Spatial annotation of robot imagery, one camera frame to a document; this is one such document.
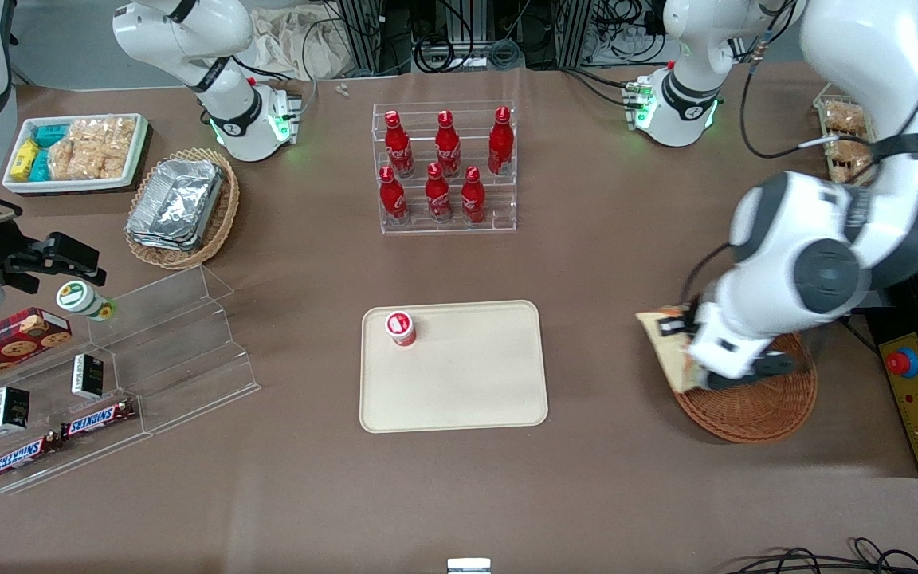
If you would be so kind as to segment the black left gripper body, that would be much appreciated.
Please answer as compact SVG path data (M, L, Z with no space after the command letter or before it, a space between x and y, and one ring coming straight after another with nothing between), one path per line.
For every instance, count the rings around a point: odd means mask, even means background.
M702 301L691 299L679 305L667 305L658 310L658 335L670 337L685 335L693 337L699 330L698 312Z

